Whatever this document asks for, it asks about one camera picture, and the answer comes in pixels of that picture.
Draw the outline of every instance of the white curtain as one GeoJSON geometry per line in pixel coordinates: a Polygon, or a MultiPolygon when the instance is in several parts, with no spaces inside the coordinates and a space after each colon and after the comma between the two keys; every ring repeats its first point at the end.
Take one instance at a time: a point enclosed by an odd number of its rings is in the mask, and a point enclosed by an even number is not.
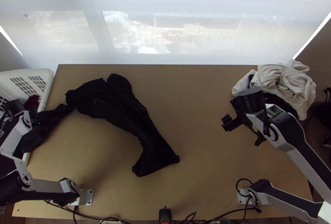
{"type": "Polygon", "coordinates": [[[59,63],[286,62],[331,0],[0,0],[0,26],[31,68],[59,63]]]}

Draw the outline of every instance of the black garment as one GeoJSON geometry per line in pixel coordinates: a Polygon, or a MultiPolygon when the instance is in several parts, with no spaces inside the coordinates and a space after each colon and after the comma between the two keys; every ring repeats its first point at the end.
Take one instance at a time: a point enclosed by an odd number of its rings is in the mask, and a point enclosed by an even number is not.
{"type": "Polygon", "coordinates": [[[73,108],[60,104],[55,110],[37,112],[37,107],[29,109],[32,130],[23,135],[15,153],[30,153],[39,147],[52,133],[53,129],[73,111],[73,108]]]}
{"type": "Polygon", "coordinates": [[[92,118],[105,119],[135,135],[143,152],[132,167],[139,177],[149,175],[165,166],[178,163],[177,156],[150,119],[147,109],[135,98],[130,82],[111,74],[87,82],[66,93],[67,104],[92,118]]]}

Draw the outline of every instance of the cable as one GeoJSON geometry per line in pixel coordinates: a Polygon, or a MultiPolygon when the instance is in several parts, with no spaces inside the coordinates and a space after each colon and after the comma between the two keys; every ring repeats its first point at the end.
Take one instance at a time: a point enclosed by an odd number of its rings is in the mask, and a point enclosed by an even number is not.
{"type": "Polygon", "coordinates": [[[235,189],[236,191],[238,192],[239,195],[243,196],[243,197],[250,197],[251,195],[243,195],[242,193],[240,193],[240,190],[238,190],[238,184],[241,182],[241,181],[248,181],[251,183],[251,185],[253,184],[252,181],[250,181],[249,179],[245,179],[245,178],[242,178],[242,179],[239,179],[236,184],[235,184],[235,189]]]}
{"type": "Polygon", "coordinates": [[[326,101],[328,100],[328,90],[324,90],[324,93],[325,93],[325,101],[324,101],[324,103],[326,103],[326,101]]]}
{"type": "Polygon", "coordinates": [[[46,200],[44,200],[44,202],[46,202],[47,204],[52,205],[52,206],[54,206],[54,207],[58,207],[58,208],[60,208],[60,209],[62,209],[62,210],[65,210],[65,211],[71,212],[71,213],[73,213],[74,216],[75,216],[75,215],[78,215],[78,216],[81,216],[81,217],[84,217],[84,218],[87,218],[87,219],[97,220],[97,221],[101,221],[101,222],[103,222],[103,221],[114,221],[114,222],[122,222],[122,223],[124,223],[124,224],[131,224],[131,223],[127,222],[127,221],[120,220],[120,219],[118,219],[118,218],[116,218],[116,217],[106,217],[106,218],[92,217],[92,216],[88,216],[88,215],[84,215],[84,214],[78,213],[78,212],[77,212],[77,209],[70,210],[70,209],[68,209],[68,208],[61,207],[61,206],[59,206],[59,205],[57,205],[57,204],[51,203],[50,201],[46,201],[46,200]]]}
{"type": "Polygon", "coordinates": [[[74,219],[75,224],[77,224],[77,221],[76,221],[76,218],[75,218],[75,214],[76,214],[77,209],[78,209],[78,205],[74,207],[74,213],[73,213],[73,216],[72,216],[72,218],[74,219]]]}
{"type": "Polygon", "coordinates": [[[330,93],[330,95],[329,95],[329,100],[328,100],[328,102],[330,102],[330,100],[331,100],[331,88],[328,87],[328,88],[326,88],[326,90],[330,93]]]}

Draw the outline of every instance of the white laundry basket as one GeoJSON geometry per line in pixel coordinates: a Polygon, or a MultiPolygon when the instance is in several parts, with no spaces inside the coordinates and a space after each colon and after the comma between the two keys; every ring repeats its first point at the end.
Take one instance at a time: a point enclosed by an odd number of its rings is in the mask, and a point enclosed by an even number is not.
{"type": "MultiPolygon", "coordinates": [[[[52,85],[54,73],[50,69],[21,69],[0,72],[0,117],[5,103],[20,99],[25,102],[32,95],[41,97],[38,112],[43,111],[52,85]]],[[[29,153],[24,153],[27,162],[29,153]]]]}

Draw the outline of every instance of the white towel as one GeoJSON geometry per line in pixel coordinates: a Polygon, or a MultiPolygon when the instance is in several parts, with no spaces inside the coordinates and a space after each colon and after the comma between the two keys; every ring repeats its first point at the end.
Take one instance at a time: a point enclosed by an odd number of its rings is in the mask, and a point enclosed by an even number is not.
{"type": "Polygon", "coordinates": [[[249,87],[261,87],[264,92],[282,98],[297,111],[299,120],[304,120],[316,97],[316,84],[307,76],[308,71],[308,66],[295,60],[287,64],[259,65],[257,71],[251,70],[238,81],[232,88],[232,95],[247,89],[248,76],[255,73],[249,87]]]}

